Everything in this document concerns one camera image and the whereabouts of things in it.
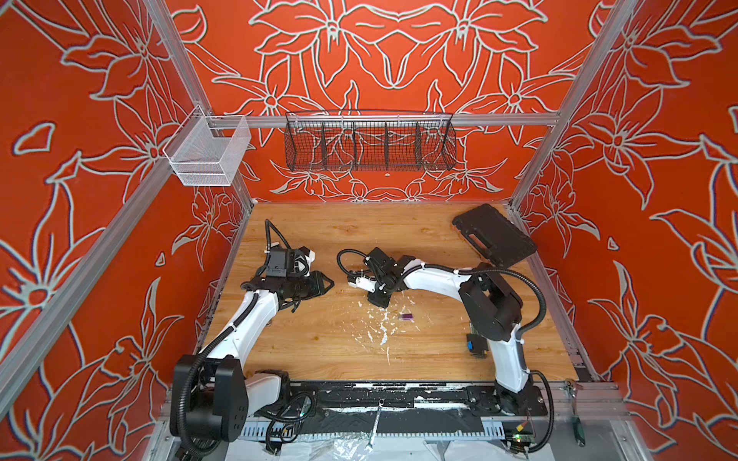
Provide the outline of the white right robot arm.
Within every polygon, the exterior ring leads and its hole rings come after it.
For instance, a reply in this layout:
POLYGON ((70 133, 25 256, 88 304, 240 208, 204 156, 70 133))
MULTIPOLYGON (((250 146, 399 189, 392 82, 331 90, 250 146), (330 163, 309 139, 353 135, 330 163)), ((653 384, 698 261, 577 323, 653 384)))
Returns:
POLYGON ((519 272, 482 263, 476 268, 451 268, 428 263, 406 255, 395 260, 381 249, 361 254, 365 267, 341 271, 349 286, 367 292, 367 300, 376 307, 387 308, 392 295, 407 290, 423 290, 459 301, 471 326, 487 345, 495 367, 495 389, 498 405, 505 414, 532 413, 540 392, 534 379, 540 378, 546 395, 548 424, 539 440, 524 441, 517 435, 505 440, 512 453, 529 456, 550 442, 554 431, 554 400, 551 384, 545 375, 528 367, 523 335, 542 323, 547 302, 535 282, 519 272), (511 277, 526 284, 536 297, 538 311, 534 320, 523 322, 523 300, 505 280, 511 277))

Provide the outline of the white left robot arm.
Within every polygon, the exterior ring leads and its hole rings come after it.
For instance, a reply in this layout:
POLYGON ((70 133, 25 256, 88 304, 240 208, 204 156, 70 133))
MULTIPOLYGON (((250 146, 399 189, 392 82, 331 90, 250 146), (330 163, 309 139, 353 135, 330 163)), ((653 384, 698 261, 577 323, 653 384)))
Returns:
POLYGON ((203 460, 236 441, 254 416, 267 420, 265 449, 277 454, 317 409, 315 393, 293 392, 288 373, 243 372, 261 333, 278 313, 296 311, 334 287, 333 280, 311 267, 313 251, 292 247, 271 221, 264 226, 265 259, 242 284, 240 307, 215 339, 175 366, 169 424, 186 460, 203 460))

